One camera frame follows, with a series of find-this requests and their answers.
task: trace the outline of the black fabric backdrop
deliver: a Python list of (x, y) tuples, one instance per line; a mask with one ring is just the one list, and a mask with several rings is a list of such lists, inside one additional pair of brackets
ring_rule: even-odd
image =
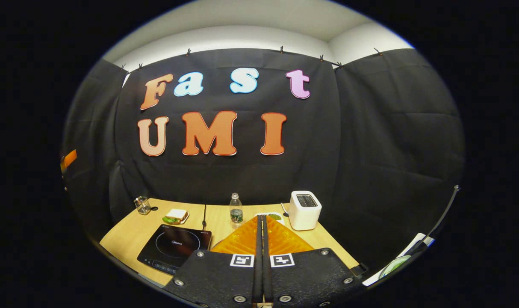
[[(256, 68), (258, 86), (234, 94), (236, 68)], [(285, 73), (302, 70), (310, 97), (295, 98)], [(203, 91), (175, 96), (179, 77), (203, 74)], [(323, 205), (320, 222), (358, 261), (381, 269), (443, 213), (464, 166), (463, 129), (451, 94), (414, 49), (383, 52), (332, 68), (305, 55), (221, 49), (177, 56), (131, 72), (101, 61), (77, 92), (62, 153), (77, 149), (65, 175), (74, 208), (93, 238), (134, 209), (138, 195), (189, 203), (288, 202), (310, 190)], [(156, 106), (140, 110), (145, 83), (172, 74)], [(185, 156), (181, 116), (198, 111), (211, 125), (234, 111), (234, 156)], [(285, 153), (260, 153), (263, 113), (282, 113)], [(166, 149), (142, 152), (138, 121), (169, 117)], [(156, 145), (156, 125), (150, 126)]]
[[(255, 68), (258, 86), (251, 93), (232, 93), (230, 74), (237, 68)], [(286, 72), (302, 70), (309, 76), (304, 88), (307, 99), (290, 91)], [(203, 91), (198, 95), (175, 96), (178, 79), (189, 72), (203, 74)], [(140, 110), (149, 80), (172, 74), (154, 107)], [(185, 156), (184, 113), (198, 111), (210, 126), (220, 111), (234, 111), (234, 156), (212, 152)], [(265, 139), (263, 113), (282, 113), (282, 145), (285, 152), (265, 156), (260, 149)], [(142, 152), (137, 123), (150, 119), (150, 143), (157, 144), (157, 117), (166, 116), (166, 149), (160, 156)], [(115, 121), (115, 145), (120, 157), (116, 177), (120, 185), (110, 187), (110, 195), (121, 191), (132, 196), (147, 195), (189, 203), (229, 204), (238, 193), (244, 205), (288, 202), (294, 190), (310, 190), (329, 206), (333, 195), (339, 157), (339, 98), (336, 79), (329, 62), (309, 56), (281, 54), (261, 49), (221, 49), (176, 56), (133, 71), (123, 86)], [(115, 219), (133, 208), (132, 202), (111, 204)]]
[[(336, 68), (341, 152), (321, 220), (371, 273), (442, 215), (464, 168), (463, 127), (439, 75), (415, 49)], [(351, 234), (338, 226), (350, 225)]]
[(64, 182), (83, 228), (95, 240), (113, 227), (107, 187), (117, 162), (115, 102), (126, 74), (100, 60), (77, 90), (66, 117), (60, 156), (76, 150), (77, 159), (66, 169)]

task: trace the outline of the wooden table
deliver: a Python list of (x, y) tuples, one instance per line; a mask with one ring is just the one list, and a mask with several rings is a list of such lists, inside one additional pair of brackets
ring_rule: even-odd
[[(136, 258), (142, 251), (144, 245), (151, 238), (152, 234), (161, 224), (164, 224), (162, 217), (166, 215), (172, 208), (185, 209), (189, 212), (189, 218), (181, 225), (183, 228), (203, 229), (203, 211), (204, 204), (179, 203), (174, 201), (165, 201), (160, 199), (149, 199), (152, 207), (158, 207), (156, 211), (151, 211), (148, 215), (141, 215), (138, 211), (133, 210), (123, 220), (117, 223), (100, 241), (100, 245), (109, 251), (114, 257), (125, 263), (131, 269), (142, 274), (144, 277), (152, 281), (166, 285), (172, 275), (158, 271), (152, 267), (141, 263)], [(254, 217), (257, 213), (278, 212), (283, 214), (283, 209), (278, 204), (268, 205), (244, 205), (242, 207), (244, 221)], [(307, 231), (293, 230), (289, 219), (282, 216), (285, 226), (295, 232), (314, 249), (328, 247), (338, 255), (338, 257), (347, 265), (348, 268), (355, 267), (358, 264), (349, 253), (339, 245), (339, 243), (320, 225), (317, 223), (316, 228)], [(228, 205), (207, 205), (206, 206), (206, 229), (212, 232), (212, 240), (210, 247), (225, 239), (233, 228), (230, 223)]]

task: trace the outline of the induction cooktop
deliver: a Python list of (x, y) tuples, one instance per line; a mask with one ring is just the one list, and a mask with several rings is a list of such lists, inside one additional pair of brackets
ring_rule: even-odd
[(138, 261), (174, 275), (197, 249), (210, 247), (212, 232), (161, 225), (145, 244)]

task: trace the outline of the toaster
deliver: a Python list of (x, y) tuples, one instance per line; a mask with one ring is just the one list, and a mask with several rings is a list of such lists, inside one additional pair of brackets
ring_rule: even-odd
[(292, 191), (288, 216), (294, 230), (312, 230), (316, 227), (322, 205), (310, 191)]

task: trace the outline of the white wall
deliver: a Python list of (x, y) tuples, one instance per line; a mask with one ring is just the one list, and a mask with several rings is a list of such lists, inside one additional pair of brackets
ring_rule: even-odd
[(335, 61), (328, 43), (310, 36), (290, 31), (258, 26), (208, 27), (164, 37), (144, 45), (114, 62), (117, 66), (126, 64), (124, 69), (132, 71), (142, 63), (144, 66), (162, 59), (191, 52), (227, 49), (259, 48), (280, 50), (319, 57)]
[(347, 30), (334, 37), (328, 46), (334, 58), (342, 64), (377, 53), (374, 48), (380, 52), (413, 48), (407, 41), (378, 23), (368, 23)]

